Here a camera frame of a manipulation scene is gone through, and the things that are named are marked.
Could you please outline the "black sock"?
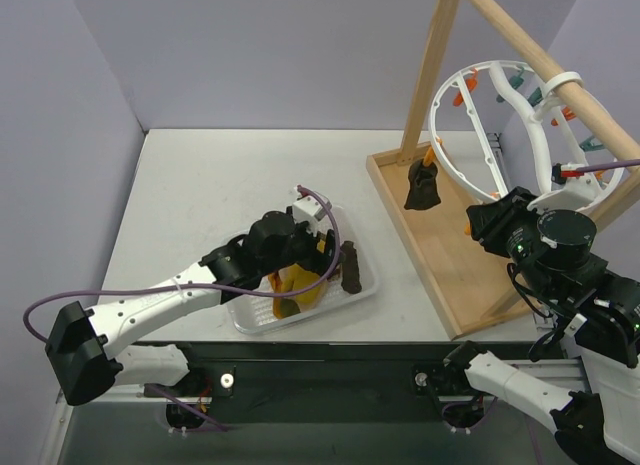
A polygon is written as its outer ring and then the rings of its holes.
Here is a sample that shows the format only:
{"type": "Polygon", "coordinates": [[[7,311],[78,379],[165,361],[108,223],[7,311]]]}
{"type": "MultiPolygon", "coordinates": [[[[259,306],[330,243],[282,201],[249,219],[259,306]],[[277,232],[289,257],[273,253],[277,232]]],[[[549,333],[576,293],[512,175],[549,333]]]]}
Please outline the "black sock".
{"type": "Polygon", "coordinates": [[[418,159],[410,166],[405,210],[425,211],[441,203],[437,176],[438,168],[435,163],[425,165],[422,159],[418,159]]]}
{"type": "Polygon", "coordinates": [[[353,241],[344,241],[341,245],[341,286],[342,289],[355,295],[362,291],[358,255],[353,241]]]}

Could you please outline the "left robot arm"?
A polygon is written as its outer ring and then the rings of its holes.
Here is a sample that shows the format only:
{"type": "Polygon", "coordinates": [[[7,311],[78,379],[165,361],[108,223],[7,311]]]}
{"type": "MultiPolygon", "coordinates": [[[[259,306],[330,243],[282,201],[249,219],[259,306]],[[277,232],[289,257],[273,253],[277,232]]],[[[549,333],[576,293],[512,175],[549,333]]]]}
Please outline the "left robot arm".
{"type": "Polygon", "coordinates": [[[142,346],[144,336],[194,312],[242,295],[260,295],[264,277],[298,265],[325,279],[338,263],[339,230],[314,219],[271,211],[250,229],[149,290],[123,292],[117,302],[58,312],[45,353],[66,402],[89,403],[114,386],[157,384],[190,396],[202,369],[175,345],[142,346]]]}

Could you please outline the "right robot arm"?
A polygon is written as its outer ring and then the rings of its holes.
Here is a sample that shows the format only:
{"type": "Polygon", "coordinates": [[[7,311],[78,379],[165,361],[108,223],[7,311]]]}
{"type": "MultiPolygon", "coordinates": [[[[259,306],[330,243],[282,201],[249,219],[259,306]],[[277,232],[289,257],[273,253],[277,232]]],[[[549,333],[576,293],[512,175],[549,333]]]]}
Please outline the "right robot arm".
{"type": "Polygon", "coordinates": [[[470,236],[508,259],[507,274],[525,302],[536,300],[554,328],[530,348],[530,361],[564,338],[579,349],[589,389],[554,386],[467,341],[444,360],[443,379],[503,400],[549,430],[577,464],[639,461],[639,283],[609,271],[593,254],[596,224],[568,209],[543,211],[517,187],[467,208],[470,236]]]}

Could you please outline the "white round sock hanger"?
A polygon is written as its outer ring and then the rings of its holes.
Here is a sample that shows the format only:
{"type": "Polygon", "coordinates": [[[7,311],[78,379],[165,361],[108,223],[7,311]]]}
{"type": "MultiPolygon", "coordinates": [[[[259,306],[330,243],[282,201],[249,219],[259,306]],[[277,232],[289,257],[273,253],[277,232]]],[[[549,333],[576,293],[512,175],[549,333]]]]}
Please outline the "white round sock hanger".
{"type": "Polygon", "coordinates": [[[603,165],[596,164],[596,159],[604,155],[603,141],[593,135],[581,137],[583,129],[577,124],[573,108],[561,99],[559,89],[563,85],[582,84],[582,77],[576,72],[561,72],[543,79],[530,65],[514,60],[479,62],[455,72],[435,92],[427,114],[436,159],[443,171],[481,204],[505,197],[517,184],[517,172],[524,173],[537,198],[551,190],[554,164],[578,164],[574,172],[564,171],[562,175],[591,173],[598,180],[603,193],[591,207],[578,211],[591,212],[619,188],[626,167],[615,158],[603,165]],[[477,137],[479,154],[491,177],[490,187],[477,184],[450,157],[449,147],[439,131],[439,113],[446,99],[453,101],[458,91],[464,95],[465,103],[459,108],[477,137]],[[484,124],[485,113],[481,108],[490,95],[510,115],[506,136],[501,141],[506,147],[504,162],[497,161],[484,124]]]}

